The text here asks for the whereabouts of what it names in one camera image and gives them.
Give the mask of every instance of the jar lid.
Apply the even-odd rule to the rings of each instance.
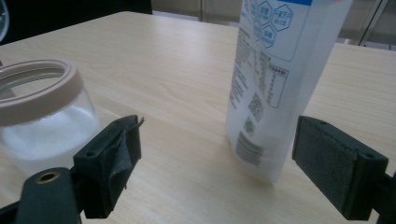
[[[51,115],[82,89],[77,68],[68,62],[37,60],[0,67],[0,127]]]

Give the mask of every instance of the floor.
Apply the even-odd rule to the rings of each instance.
[[[177,18],[177,19],[188,20],[188,21],[198,21],[198,17],[185,16],[185,15],[174,14],[174,13],[153,11],[153,14],[157,15],[157,16]],[[215,22],[215,23],[222,24],[222,25],[230,25],[230,26],[234,26],[234,27],[238,27],[239,26],[238,22],[231,22],[231,21],[222,21],[222,22],[218,21],[218,22]],[[343,38],[338,38],[336,42],[337,43],[346,43],[346,40],[343,39]],[[388,50],[396,51],[396,46],[380,44],[380,43],[374,43],[374,42],[367,42],[365,47],[373,48],[373,49],[388,49]]]

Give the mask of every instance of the barcode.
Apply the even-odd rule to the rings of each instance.
[[[259,165],[263,151],[263,147],[252,144],[242,133],[239,134],[235,152],[242,160]]]
[[[260,121],[262,118],[262,112],[264,110],[264,106],[262,105],[262,100],[260,99],[259,95],[257,93],[254,93],[253,98],[250,101],[250,104],[248,104],[248,108],[250,109],[250,112],[253,114],[253,117],[257,120],[257,122]]]

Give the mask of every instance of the wooden table surface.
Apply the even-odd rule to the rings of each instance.
[[[349,223],[290,154],[275,184],[236,162],[225,134],[236,37],[233,27],[123,12],[0,47],[3,64],[76,63],[104,125],[130,114],[146,119],[143,158],[115,211],[84,223]],[[388,157],[389,175],[395,73],[394,51],[336,44],[304,112]],[[25,177],[3,153],[0,176],[5,206],[19,199]]]

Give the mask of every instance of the glass jar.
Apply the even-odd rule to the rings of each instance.
[[[73,166],[99,132],[77,68],[55,60],[0,67],[0,148],[26,175]]]

